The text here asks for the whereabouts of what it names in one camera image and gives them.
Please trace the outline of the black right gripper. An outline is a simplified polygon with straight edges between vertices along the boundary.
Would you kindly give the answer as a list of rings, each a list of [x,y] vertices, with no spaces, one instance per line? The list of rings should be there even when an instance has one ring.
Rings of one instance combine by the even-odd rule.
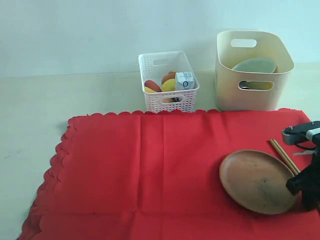
[[[302,191],[302,205],[306,211],[320,208],[320,150],[312,154],[311,164],[298,175],[287,180],[287,190],[293,195]]]

